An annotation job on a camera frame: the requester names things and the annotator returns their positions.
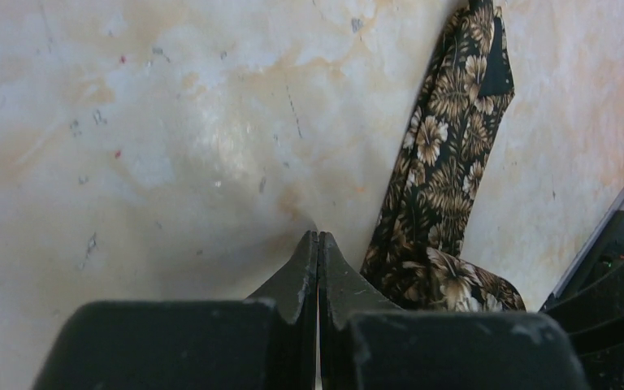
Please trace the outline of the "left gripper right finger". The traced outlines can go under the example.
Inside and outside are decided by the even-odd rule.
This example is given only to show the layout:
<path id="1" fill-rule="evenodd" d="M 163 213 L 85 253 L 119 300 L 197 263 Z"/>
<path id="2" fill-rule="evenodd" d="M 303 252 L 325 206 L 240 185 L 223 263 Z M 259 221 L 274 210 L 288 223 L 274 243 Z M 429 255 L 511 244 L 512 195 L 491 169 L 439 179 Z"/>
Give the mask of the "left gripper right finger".
<path id="1" fill-rule="evenodd" d="M 544 314 L 403 310 L 318 236 L 326 389 L 586 389 L 569 337 Z"/>

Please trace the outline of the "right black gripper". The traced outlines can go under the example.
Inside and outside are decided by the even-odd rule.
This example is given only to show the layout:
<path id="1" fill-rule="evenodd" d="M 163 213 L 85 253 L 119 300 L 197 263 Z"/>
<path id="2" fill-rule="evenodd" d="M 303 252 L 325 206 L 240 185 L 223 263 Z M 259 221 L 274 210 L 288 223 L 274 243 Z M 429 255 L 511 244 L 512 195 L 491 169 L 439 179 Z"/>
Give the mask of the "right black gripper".
<path id="1" fill-rule="evenodd" d="M 541 308 L 570 336 L 593 389 L 624 389 L 624 210 Z"/>

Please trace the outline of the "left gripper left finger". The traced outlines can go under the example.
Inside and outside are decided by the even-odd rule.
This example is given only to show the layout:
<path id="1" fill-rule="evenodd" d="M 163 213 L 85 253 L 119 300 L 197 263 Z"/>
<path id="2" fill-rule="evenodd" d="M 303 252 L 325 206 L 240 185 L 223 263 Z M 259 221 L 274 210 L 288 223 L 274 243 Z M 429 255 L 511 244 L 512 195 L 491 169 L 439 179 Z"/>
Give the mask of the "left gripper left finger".
<path id="1" fill-rule="evenodd" d="M 311 389 L 319 235 L 235 301 L 94 301 L 64 323 L 36 389 Z"/>

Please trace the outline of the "brown floral patterned tie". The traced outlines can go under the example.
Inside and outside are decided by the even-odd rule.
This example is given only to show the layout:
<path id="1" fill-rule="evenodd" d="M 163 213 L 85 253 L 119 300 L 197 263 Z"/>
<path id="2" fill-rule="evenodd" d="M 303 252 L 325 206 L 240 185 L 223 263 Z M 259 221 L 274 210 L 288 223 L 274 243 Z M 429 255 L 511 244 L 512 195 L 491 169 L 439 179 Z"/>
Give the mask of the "brown floral patterned tie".
<path id="1" fill-rule="evenodd" d="M 436 42 L 360 269 L 389 301 L 407 310 L 524 310 L 508 280 L 461 258 L 513 98 L 501 9 L 470 1 Z"/>

